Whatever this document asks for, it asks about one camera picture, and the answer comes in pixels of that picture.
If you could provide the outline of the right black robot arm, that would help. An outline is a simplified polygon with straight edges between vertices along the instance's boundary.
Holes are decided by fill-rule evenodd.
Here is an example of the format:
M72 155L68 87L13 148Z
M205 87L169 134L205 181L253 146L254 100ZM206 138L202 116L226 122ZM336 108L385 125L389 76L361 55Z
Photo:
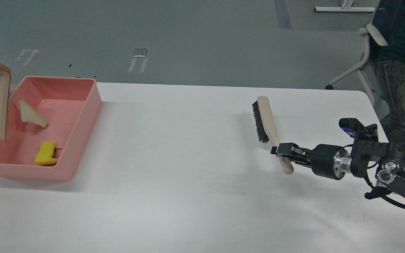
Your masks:
M342 118L339 128L354 141L345 147L319 144L312 150L294 143L281 143L271 153L310 168L321 177L341 180L345 174L363 178L371 191L365 198L383 200L405 209L405 152L393 143L378 141L377 125L364 126L356 118Z

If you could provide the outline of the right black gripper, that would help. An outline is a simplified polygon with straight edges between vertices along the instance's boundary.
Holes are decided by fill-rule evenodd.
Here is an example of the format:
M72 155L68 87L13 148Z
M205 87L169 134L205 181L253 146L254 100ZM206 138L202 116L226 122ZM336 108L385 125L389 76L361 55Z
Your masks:
M310 150L296 143L280 143L271 148L271 154L311 168L315 175L328 179L341 180L345 174L351 173L351 155L342 146L319 144Z

